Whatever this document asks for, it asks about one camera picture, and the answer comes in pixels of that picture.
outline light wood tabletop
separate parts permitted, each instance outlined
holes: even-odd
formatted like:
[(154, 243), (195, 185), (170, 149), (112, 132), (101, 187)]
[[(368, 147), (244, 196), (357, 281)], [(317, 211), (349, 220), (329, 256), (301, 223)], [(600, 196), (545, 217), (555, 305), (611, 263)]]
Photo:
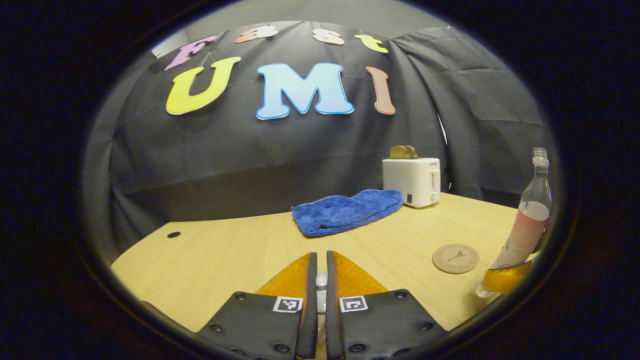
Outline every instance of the light wood tabletop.
[[(474, 295), (476, 283), (498, 256), (517, 209), (441, 194), (423, 209), (403, 206), (369, 225), (322, 238), (306, 238), (291, 212), (198, 222), (170, 222), (122, 254), (112, 271), (140, 300), (191, 331), (199, 331), (235, 291), (255, 292), (292, 261), (316, 252), (326, 271), (335, 250), (389, 290), (406, 288), (446, 330), (491, 299)], [(174, 238), (168, 234), (179, 231)], [(479, 264), (447, 274), (431, 260), (442, 245), (475, 248)]]

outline blue microfiber cloth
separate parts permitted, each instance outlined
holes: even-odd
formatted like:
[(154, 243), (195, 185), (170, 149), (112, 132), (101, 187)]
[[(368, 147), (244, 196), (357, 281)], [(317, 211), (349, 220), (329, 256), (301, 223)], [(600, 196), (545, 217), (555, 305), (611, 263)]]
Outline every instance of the blue microfiber cloth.
[(395, 213), (403, 205), (400, 190), (364, 190), (353, 197), (329, 196), (293, 208), (304, 235), (337, 234)]

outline cork coaster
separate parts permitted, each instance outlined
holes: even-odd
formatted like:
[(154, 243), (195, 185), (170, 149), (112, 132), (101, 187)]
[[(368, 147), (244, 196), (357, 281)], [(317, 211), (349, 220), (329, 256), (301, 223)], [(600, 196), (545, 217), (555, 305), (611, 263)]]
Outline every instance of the cork coaster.
[(479, 255), (474, 248), (462, 244), (448, 244), (433, 253), (433, 264), (450, 274), (462, 274), (478, 265)]

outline bottle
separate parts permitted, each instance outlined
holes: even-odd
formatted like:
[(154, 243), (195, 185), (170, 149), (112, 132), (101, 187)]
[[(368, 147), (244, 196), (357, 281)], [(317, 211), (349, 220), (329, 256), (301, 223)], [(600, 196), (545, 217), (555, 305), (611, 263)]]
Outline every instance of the bottle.
[[(518, 214), (511, 233), (500, 255), (489, 269), (507, 268), (527, 261), (545, 230), (551, 209), (547, 150), (541, 147), (533, 148), (533, 165), (535, 175), (520, 197)], [(476, 286), (476, 295), (479, 297), (491, 297), (494, 294), (495, 292), (486, 288), (482, 281)]]

